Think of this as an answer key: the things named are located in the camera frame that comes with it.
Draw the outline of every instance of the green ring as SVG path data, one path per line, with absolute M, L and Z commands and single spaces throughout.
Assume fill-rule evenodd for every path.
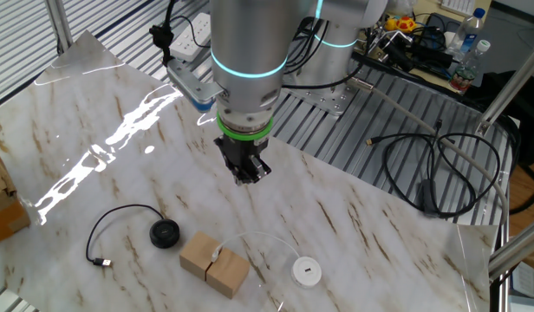
M 263 137 L 267 136 L 267 134 L 269 134 L 270 130 L 273 128 L 273 118 L 272 117 L 270 118 L 269 123 L 267 124 L 267 127 L 264 130 L 258 133 L 254 133 L 254 134 L 241 134 L 241 133 L 235 133 L 231 131 L 229 128 L 223 125 L 223 122 L 221 121 L 221 116 L 219 116 L 218 112 L 217 112 L 217 124 L 218 124 L 218 127 L 221 129 L 221 131 L 224 134 L 226 134 L 228 137 L 233 138 L 234 140 L 251 141 L 251 140 L 262 139 Z

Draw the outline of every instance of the small cardboard box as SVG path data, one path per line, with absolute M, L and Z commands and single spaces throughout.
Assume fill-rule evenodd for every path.
M 212 263 L 212 254 L 219 245 L 216 239 L 198 231 L 180 252 L 180 266 L 232 299 L 248 276 L 250 263 L 227 248 Z
M 16 188 L 0 159 L 0 241 L 28 225 L 28 214 L 18 200 Z

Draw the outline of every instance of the blue light ring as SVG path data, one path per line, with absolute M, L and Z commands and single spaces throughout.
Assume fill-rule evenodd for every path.
M 317 0 L 316 19 L 321 17 L 322 1 L 323 0 Z
M 223 65 L 223 63 L 221 63 L 217 57 L 215 57 L 215 55 L 213 54 L 213 50 L 212 50 L 212 58 L 213 60 L 217 63 L 217 65 L 223 69 L 225 72 L 231 74 L 231 75 L 235 75 L 237 77 L 242 77 L 242 78 L 250 78 L 250 79 L 257 79 L 257 78 L 264 78 L 264 77 L 267 77 L 267 76 L 270 76 L 270 75 L 273 75 L 273 74 L 276 74 L 279 70 L 283 69 L 284 68 L 284 65 L 286 65 L 286 61 L 288 61 L 288 57 L 286 57 L 286 59 L 284 60 L 284 62 L 277 68 L 269 71 L 269 72 L 266 72 L 266 73 L 262 73 L 262 74 L 246 74 L 246 73 L 240 73 L 236 70 L 233 70 L 233 69 L 230 69 L 230 68 L 227 68 L 225 65 Z
M 319 38 L 318 35 L 316 35 L 316 39 L 317 39 L 318 41 L 322 42 L 323 44 L 326 44 L 326 45 L 328 45 L 328 46 L 330 46 L 330 47 L 333 47 L 333 48 L 348 48 L 348 47 L 353 46 L 353 45 L 357 42 L 357 39 L 356 39 L 356 40 L 354 40 L 352 43 L 349 43 L 349 44 L 334 44 L 334 43 L 328 43 L 328 42 L 326 42 L 326 41 L 324 41 L 324 40 L 321 40 L 321 38 Z

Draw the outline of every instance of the marble table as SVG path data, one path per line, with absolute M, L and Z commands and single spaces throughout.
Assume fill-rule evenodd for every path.
M 496 226 L 428 219 L 414 208 L 279 140 L 273 173 L 236 186 L 213 140 L 215 113 L 130 68 L 89 33 L 0 107 L 0 153 L 33 224 L 0 243 L 0 283 L 41 311 L 487 311 Z M 157 207 L 181 227 L 159 250 Z M 228 300 L 179 266 L 196 231 L 224 240 L 264 231 L 322 266 L 301 289 L 296 256 L 259 235 L 227 247 L 251 262 Z

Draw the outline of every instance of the white cable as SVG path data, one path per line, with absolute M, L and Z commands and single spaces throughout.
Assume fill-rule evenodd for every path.
M 219 245 L 216 249 L 215 249 L 215 252 L 213 252 L 213 255 L 212 255 L 212 263 L 214 263 L 215 261 L 217 261 L 218 259 L 218 254 L 219 252 L 221 251 L 221 249 L 223 248 L 223 246 L 225 246 L 225 244 L 227 244 L 228 242 L 230 242 L 231 240 L 233 239 L 236 239 L 236 238 L 239 238 L 239 237 L 242 237 L 244 235 L 247 235 L 247 234 L 261 234 L 261 235 L 265 235 L 265 236 L 268 236 L 268 237 L 271 237 L 271 238 L 275 238 L 277 241 L 281 242 L 281 243 L 284 243 L 286 244 L 287 246 L 289 246 L 290 249 L 292 249 L 292 251 L 294 251 L 294 253 L 296 254 L 296 256 L 298 256 L 298 258 L 300 257 L 300 254 L 298 254 L 298 252 L 294 249 L 294 247 L 290 246 L 290 244 L 286 243 L 285 241 L 283 241 L 282 239 L 278 238 L 278 237 L 275 237 L 275 236 L 272 236 L 271 234 L 268 234 L 268 233 L 263 233 L 263 232 L 260 232 L 260 231 L 247 231 L 247 232 L 244 232 L 244 233 L 240 233 L 236 236 L 233 236 L 231 238 L 228 238 L 226 239 L 223 243 L 221 243 L 221 245 Z
M 386 95 L 384 92 L 380 91 L 377 88 L 372 88 L 371 90 L 373 91 L 374 94 L 379 95 L 381 98 L 383 98 L 386 102 L 388 102 L 394 108 L 396 108 L 397 110 L 399 110 L 403 114 L 405 114 L 406 117 L 408 117 L 409 119 L 415 121 L 418 125 L 420 125 L 422 128 L 427 130 L 430 134 L 436 135 L 437 138 L 440 138 L 440 135 L 437 134 L 437 132 L 434 129 L 432 129 L 431 126 L 427 125 L 427 123 L 425 123 L 425 121 L 421 120 L 416 115 L 410 113 L 407 109 L 405 109 L 400 104 L 398 104 L 398 102 L 396 102 L 392 98 L 390 98 L 390 96 Z M 456 152 L 459 156 L 461 156 L 463 159 L 465 159 L 469 164 L 474 166 L 479 172 L 483 173 L 485 178 L 487 178 L 489 181 L 492 182 L 494 177 L 483 166 L 481 166 L 479 163 L 477 163 L 477 161 L 475 161 L 475 159 L 471 158 L 464 151 L 460 150 L 459 147 L 455 146 L 449 140 L 442 140 L 442 143 L 444 143 L 445 146 L 450 147 L 454 152 Z M 506 218 L 508 216 L 508 213 L 510 211 L 510 206 L 509 206 L 509 203 L 508 203 L 508 199 L 504 195 L 504 192 L 502 191 L 502 188 L 498 184 L 498 181 L 494 181 L 494 184 L 492 186 L 494 187 L 494 190 L 496 191 L 496 193 L 500 197 L 500 201 L 502 202 L 502 216 L 500 216 L 500 224 L 504 224 L 504 222 L 506 221 Z

